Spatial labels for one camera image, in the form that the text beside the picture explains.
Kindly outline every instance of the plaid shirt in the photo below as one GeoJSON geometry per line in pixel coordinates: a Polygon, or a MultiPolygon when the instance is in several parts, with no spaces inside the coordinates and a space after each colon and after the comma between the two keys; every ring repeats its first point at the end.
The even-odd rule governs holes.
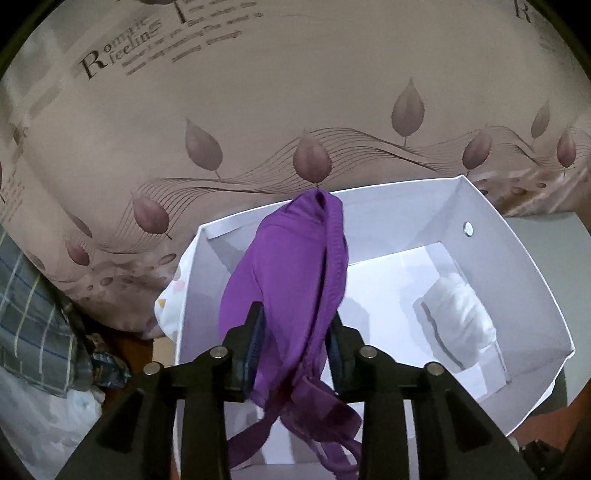
{"type": "Polygon", "coordinates": [[[71,301],[0,226],[0,365],[60,397],[88,390],[90,358],[73,329],[83,332],[71,301]]]}

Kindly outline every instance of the leaf print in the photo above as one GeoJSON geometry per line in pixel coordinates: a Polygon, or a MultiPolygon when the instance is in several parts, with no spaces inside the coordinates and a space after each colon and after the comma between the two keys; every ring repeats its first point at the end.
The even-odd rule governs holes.
{"type": "Polygon", "coordinates": [[[409,137],[423,124],[425,104],[410,79],[406,88],[398,96],[392,110],[392,128],[398,135],[409,137]]]}
{"type": "Polygon", "coordinates": [[[320,183],[330,174],[332,160],[318,140],[304,133],[295,149],[293,166],[302,179],[311,183],[320,183]]]}
{"type": "Polygon", "coordinates": [[[18,128],[13,124],[10,124],[12,127],[12,139],[17,145],[21,145],[23,140],[27,137],[28,128],[18,128]]]}
{"type": "Polygon", "coordinates": [[[88,225],[86,225],[76,215],[68,212],[67,210],[64,211],[66,215],[70,218],[70,220],[74,223],[74,225],[76,225],[83,234],[85,234],[89,238],[92,238],[92,232],[90,231],[90,228],[88,228],[88,225]]]}
{"type": "Polygon", "coordinates": [[[569,168],[577,158],[577,146],[568,130],[565,130],[558,140],[556,157],[564,168],[569,168]]]}
{"type": "Polygon", "coordinates": [[[531,136],[535,140],[542,136],[548,128],[550,123],[550,103],[546,102],[535,116],[534,122],[531,124],[531,136]]]}
{"type": "Polygon", "coordinates": [[[185,147],[189,158],[198,167],[215,171],[222,163],[222,147],[217,143],[217,140],[188,118],[185,147]]]}
{"type": "Polygon", "coordinates": [[[517,196],[525,195],[527,193],[527,190],[522,187],[511,187],[510,191],[513,195],[517,196]]]}
{"type": "Polygon", "coordinates": [[[491,153],[492,137],[486,131],[482,129],[478,132],[477,136],[472,138],[462,155],[462,163],[468,170],[474,170],[484,163],[491,153]]]}
{"type": "Polygon", "coordinates": [[[170,217],[162,205],[146,195],[133,199],[134,218],[139,227],[146,233],[166,233],[170,217]]]}
{"type": "Polygon", "coordinates": [[[25,250],[25,254],[29,258],[29,260],[31,260],[31,263],[35,265],[39,270],[45,270],[45,265],[38,256],[32,254],[29,250],[25,250]]]}
{"type": "Polygon", "coordinates": [[[165,255],[160,260],[158,260],[158,265],[166,265],[166,264],[169,264],[175,258],[177,258],[177,254],[168,254],[168,255],[165,255]]]}
{"type": "Polygon", "coordinates": [[[82,265],[83,267],[90,265],[90,257],[80,245],[74,245],[66,240],[66,250],[70,258],[78,265],[82,265]]]}

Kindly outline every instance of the white folded fabric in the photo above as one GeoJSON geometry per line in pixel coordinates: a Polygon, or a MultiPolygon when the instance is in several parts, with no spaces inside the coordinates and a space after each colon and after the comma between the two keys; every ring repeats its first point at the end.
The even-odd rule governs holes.
{"type": "Polygon", "coordinates": [[[439,278],[423,297],[443,346],[464,368],[496,342],[496,329],[474,289],[457,273],[439,278]]]}

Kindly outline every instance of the screw head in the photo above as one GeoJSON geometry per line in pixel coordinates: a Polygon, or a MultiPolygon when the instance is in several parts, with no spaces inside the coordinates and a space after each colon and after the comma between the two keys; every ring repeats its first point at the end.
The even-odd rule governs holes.
{"type": "Polygon", "coordinates": [[[158,362],[150,362],[148,365],[144,367],[144,373],[146,375],[155,375],[160,372],[162,365],[158,362]]]}
{"type": "Polygon", "coordinates": [[[378,351],[371,345],[365,345],[359,349],[359,354],[363,358],[376,358],[378,356],[378,351]]]}
{"type": "Polygon", "coordinates": [[[445,373],[445,367],[442,364],[438,364],[437,362],[431,362],[427,364],[427,372],[438,377],[439,375],[445,373]]]}
{"type": "Polygon", "coordinates": [[[224,358],[228,354],[228,349],[224,346],[215,346],[209,351],[209,355],[214,358],[224,358]]]}
{"type": "Polygon", "coordinates": [[[464,235],[472,236],[474,235],[474,227],[470,222],[464,222],[464,235]]]}

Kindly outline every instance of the purple fabric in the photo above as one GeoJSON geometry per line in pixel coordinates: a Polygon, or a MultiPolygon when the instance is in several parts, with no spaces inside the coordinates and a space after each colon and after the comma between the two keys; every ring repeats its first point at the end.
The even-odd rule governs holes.
{"type": "Polygon", "coordinates": [[[356,478],[361,418],[320,380],[324,337],[345,295],[347,264],[343,206],[328,192],[302,193],[259,225],[220,306],[222,338],[244,323],[253,301],[263,303],[267,319],[251,394],[265,417],[229,440],[230,467],[260,450],[281,418],[337,479],[356,478]]]}

